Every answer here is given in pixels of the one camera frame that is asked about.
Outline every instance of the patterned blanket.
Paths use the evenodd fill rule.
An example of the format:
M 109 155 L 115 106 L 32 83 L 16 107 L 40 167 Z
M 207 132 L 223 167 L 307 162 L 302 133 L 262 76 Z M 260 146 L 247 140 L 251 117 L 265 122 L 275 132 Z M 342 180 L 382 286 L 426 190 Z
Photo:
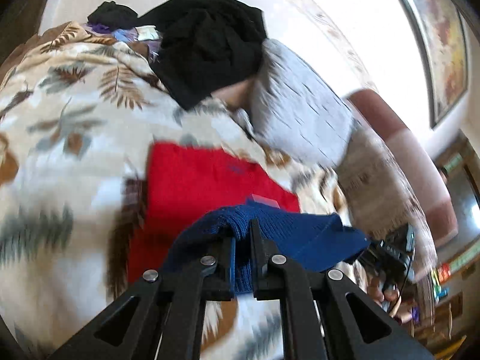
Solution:
M 260 147 L 217 98 L 184 111 L 144 57 L 75 22 L 9 69 L 0 110 L 0 314 L 35 358 L 62 345 L 125 289 L 132 215 L 140 211 L 155 140 L 222 147 L 259 163 L 298 195 L 303 212 L 336 211 L 349 223 L 332 170 Z M 252 358 L 242 353 L 258 348 L 252 340 L 261 318 L 273 321 L 268 334 L 281 342 L 278 304 L 244 299 L 209 304 L 202 358 L 217 358 L 214 342 L 236 335 L 230 356 Z M 217 323 L 228 315 L 225 307 L 235 310 L 230 328 Z M 234 325 L 248 329 L 232 334 Z

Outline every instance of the red cloth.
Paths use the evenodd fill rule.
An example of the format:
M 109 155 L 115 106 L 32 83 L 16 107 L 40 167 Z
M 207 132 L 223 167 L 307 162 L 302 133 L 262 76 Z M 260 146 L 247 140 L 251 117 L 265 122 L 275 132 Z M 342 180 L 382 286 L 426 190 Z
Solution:
M 252 194 L 273 199 L 280 208 L 300 212 L 296 195 L 284 190 L 257 163 L 221 149 L 153 146 L 148 168 L 145 228 L 130 242 L 129 282 L 158 268 L 176 237 L 207 212 L 244 203 Z

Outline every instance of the picture frame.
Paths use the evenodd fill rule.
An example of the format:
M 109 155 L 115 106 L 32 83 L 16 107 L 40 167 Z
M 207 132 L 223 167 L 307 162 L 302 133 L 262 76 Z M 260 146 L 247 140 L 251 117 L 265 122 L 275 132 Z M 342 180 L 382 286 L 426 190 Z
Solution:
M 469 65 L 462 18 L 451 0 L 400 0 L 421 53 L 430 127 L 458 104 L 468 89 Z

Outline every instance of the metal rivet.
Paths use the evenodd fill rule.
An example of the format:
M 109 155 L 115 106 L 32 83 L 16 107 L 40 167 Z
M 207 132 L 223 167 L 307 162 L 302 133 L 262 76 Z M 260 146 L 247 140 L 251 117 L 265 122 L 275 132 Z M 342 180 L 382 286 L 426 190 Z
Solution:
M 217 260 L 215 259 L 214 256 L 203 256 L 201 259 L 200 259 L 200 262 L 204 265 L 204 266 L 212 266 L 213 264 L 215 264 Z
M 332 269 L 331 271 L 328 272 L 328 277 L 331 278 L 332 280 L 337 280 L 337 281 L 342 280 L 343 273 L 338 269 Z
M 279 266 L 282 265 L 282 264 L 285 264 L 286 261 L 287 261 L 287 258 L 282 254 L 274 254 L 272 256 L 272 262 L 274 264 L 279 265 Z
M 155 269 L 149 269 L 148 271 L 143 272 L 143 280 L 153 283 L 158 279 L 158 272 Z

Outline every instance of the purple cloth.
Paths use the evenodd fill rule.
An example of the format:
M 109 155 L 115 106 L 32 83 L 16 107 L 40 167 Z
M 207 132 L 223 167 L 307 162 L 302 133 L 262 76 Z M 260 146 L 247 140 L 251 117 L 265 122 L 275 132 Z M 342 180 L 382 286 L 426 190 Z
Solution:
M 99 34 L 109 34 L 112 31 L 110 30 L 109 27 L 104 26 L 103 24 L 92 24 L 92 23 L 87 23 L 92 28 L 93 32 L 99 33 Z
M 420 323 L 420 309 L 418 307 L 412 308 L 412 319 L 415 325 Z

